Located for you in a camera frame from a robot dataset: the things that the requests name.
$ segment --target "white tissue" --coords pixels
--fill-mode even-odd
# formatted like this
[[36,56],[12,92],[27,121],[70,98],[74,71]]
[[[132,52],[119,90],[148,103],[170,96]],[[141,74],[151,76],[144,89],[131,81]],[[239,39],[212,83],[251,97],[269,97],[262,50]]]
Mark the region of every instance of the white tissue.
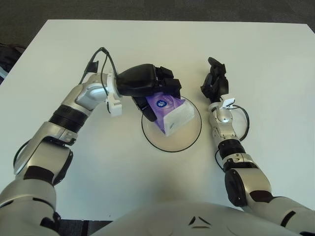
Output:
[[194,107],[187,101],[164,116],[164,131],[170,136],[195,116]]

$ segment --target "black bag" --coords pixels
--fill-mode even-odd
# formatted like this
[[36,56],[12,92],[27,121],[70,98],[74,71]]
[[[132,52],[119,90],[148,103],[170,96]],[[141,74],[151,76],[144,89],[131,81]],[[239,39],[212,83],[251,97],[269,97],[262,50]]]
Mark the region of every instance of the black bag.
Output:
[[2,44],[0,43],[0,66],[6,72],[10,72],[12,67],[18,61],[25,47],[18,44]]

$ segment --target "silver robot arm segment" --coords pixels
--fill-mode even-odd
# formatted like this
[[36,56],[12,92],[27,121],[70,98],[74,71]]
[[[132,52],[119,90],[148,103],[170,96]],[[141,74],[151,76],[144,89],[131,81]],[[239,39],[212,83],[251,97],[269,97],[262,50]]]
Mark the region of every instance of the silver robot arm segment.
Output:
[[221,102],[209,106],[209,122],[215,144],[219,149],[225,187],[229,200],[245,212],[252,213],[301,235],[315,234],[315,211],[286,197],[274,197],[271,185],[248,155],[232,126],[233,117],[226,104],[228,95]]
[[0,194],[0,235],[57,236],[60,216],[56,213],[54,185],[65,176],[72,161],[66,147],[93,109],[107,101],[112,115],[121,114],[120,95],[112,74],[93,74],[77,85],[44,122],[14,162],[16,179]]

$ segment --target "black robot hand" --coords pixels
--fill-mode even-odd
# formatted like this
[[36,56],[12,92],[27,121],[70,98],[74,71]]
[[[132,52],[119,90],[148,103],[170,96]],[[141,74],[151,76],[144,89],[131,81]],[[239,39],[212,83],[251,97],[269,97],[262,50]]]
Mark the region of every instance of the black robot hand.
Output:
[[157,68],[152,64],[143,64],[132,67],[119,74],[116,83],[118,92],[124,96],[131,96],[139,110],[150,121],[155,121],[157,117],[146,96],[163,92],[177,98],[181,97],[182,86],[179,80],[174,79],[171,70],[162,66]]

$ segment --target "logo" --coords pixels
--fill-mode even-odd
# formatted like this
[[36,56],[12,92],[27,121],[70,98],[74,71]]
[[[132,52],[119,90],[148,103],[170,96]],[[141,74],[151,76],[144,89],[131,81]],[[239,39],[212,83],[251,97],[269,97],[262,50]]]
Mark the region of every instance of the logo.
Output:
[[163,100],[159,100],[157,101],[157,106],[158,107],[165,107],[167,105],[167,102],[163,101]]

